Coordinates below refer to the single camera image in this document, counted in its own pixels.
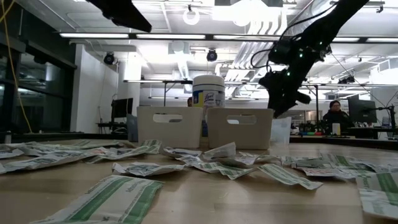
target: dark jacket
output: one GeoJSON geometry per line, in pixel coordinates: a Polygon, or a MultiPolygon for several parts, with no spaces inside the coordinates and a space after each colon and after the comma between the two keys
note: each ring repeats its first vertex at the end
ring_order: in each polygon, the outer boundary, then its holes
{"type": "Polygon", "coordinates": [[[327,114],[325,114],[323,116],[323,120],[329,126],[331,126],[331,124],[333,124],[333,123],[339,123],[342,131],[346,131],[347,128],[354,126],[354,124],[351,122],[348,114],[341,110],[340,111],[329,110],[329,112],[327,112],[327,114]]]}

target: robotic arm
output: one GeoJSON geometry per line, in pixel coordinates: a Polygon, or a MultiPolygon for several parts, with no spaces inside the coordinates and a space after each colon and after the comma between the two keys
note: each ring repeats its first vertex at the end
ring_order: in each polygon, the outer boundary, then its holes
{"type": "Polygon", "coordinates": [[[268,108],[275,111],[277,118],[296,101],[309,104],[311,98],[298,92],[302,82],[313,64],[324,61],[325,55],[331,53],[330,44],[341,27],[353,17],[369,0],[340,0],[327,16],[316,20],[301,34],[291,39],[280,39],[274,44],[269,61],[287,65],[282,71],[269,71],[259,80],[269,93],[268,108]]]}

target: desk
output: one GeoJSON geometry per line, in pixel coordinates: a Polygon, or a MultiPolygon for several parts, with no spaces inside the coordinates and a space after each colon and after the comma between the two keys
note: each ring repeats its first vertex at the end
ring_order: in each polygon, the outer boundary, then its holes
{"type": "Polygon", "coordinates": [[[379,139],[378,133],[392,133],[394,130],[392,128],[348,128],[349,134],[355,136],[356,138],[373,138],[379,139]]]}
{"type": "MultiPolygon", "coordinates": [[[[398,159],[398,154],[392,151],[326,144],[290,144],[267,151],[280,156],[317,156],[320,152],[353,156],[375,163],[396,162],[398,159]]],[[[127,164],[134,161],[182,164],[162,155],[133,157],[118,162],[127,164]]],[[[28,223],[54,214],[99,180],[111,175],[111,167],[112,162],[90,165],[80,161],[49,169],[0,175],[1,223],[28,223]]],[[[299,171],[288,170],[305,177],[299,171]]],[[[281,184],[259,170],[237,180],[229,180],[221,174],[208,174],[190,167],[149,179],[164,181],[165,184],[142,224],[396,223],[363,214],[356,184],[342,180],[312,179],[324,185],[309,191],[301,186],[281,184]]]]}
{"type": "Polygon", "coordinates": [[[99,133],[103,134],[102,129],[104,128],[104,132],[106,134],[105,128],[109,128],[109,134],[111,134],[111,130],[114,131],[118,128],[126,128],[127,130],[127,124],[119,124],[119,123],[97,123],[99,133]]]}

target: yellow cable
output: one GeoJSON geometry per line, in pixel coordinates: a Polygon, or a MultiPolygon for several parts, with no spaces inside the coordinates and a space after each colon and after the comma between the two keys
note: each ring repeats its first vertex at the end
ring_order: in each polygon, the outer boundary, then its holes
{"type": "Polygon", "coordinates": [[[2,7],[3,7],[3,10],[2,10],[2,17],[0,17],[0,23],[1,23],[1,21],[3,20],[3,19],[5,19],[6,18],[6,15],[8,14],[8,12],[11,10],[11,7],[12,7],[12,5],[15,3],[15,0],[12,0],[12,2],[11,2],[11,4],[10,4],[10,6],[8,7],[8,9],[4,12],[4,0],[2,0],[1,1],[2,3],[2,7]]]}
{"type": "MultiPolygon", "coordinates": [[[[7,11],[10,10],[10,8],[11,8],[11,6],[12,6],[13,3],[14,3],[14,1],[11,3],[11,5],[10,5],[10,7],[8,8],[7,11]]],[[[27,126],[29,127],[30,133],[32,133],[32,128],[30,128],[30,123],[29,123],[29,120],[28,120],[27,117],[26,117],[25,109],[24,109],[24,106],[22,105],[21,96],[20,96],[20,94],[19,94],[19,92],[18,92],[18,82],[17,82],[17,77],[16,77],[16,75],[15,75],[14,64],[13,64],[13,62],[12,62],[12,55],[11,55],[11,48],[10,48],[10,40],[9,40],[9,37],[8,37],[8,28],[7,28],[7,19],[6,19],[6,15],[7,15],[7,14],[6,14],[5,10],[4,10],[4,0],[2,0],[1,6],[2,6],[2,13],[3,13],[3,17],[4,17],[4,26],[5,26],[5,28],[6,28],[6,40],[7,40],[7,46],[8,46],[8,55],[9,55],[9,60],[10,60],[10,64],[11,64],[12,76],[14,76],[15,89],[17,90],[17,95],[18,95],[18,99],[19,99],[19,104],[21,104],[22,113],[24,114],[24,117],[25,117],[27,126]]]]}

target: person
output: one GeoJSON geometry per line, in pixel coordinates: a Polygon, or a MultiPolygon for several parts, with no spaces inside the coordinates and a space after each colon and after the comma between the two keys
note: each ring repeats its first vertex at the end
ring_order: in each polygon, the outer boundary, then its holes
{"type": "Polygon", "coordinates": [[[192,97],[188,98],[187,104],[188,104],[188,107],[192,107],[192,97]]]}
{"type": "Polygon", "coordinates": [[[323,120],[326,122],[328,127],[331,129],[332,124],[339,123],[341,131],[347,131],[348,128],[353,127],[347,113],[342,111],[341,104],[339,101],[335,100],[330,102],[329,111],[323,116],[323,120]]]}

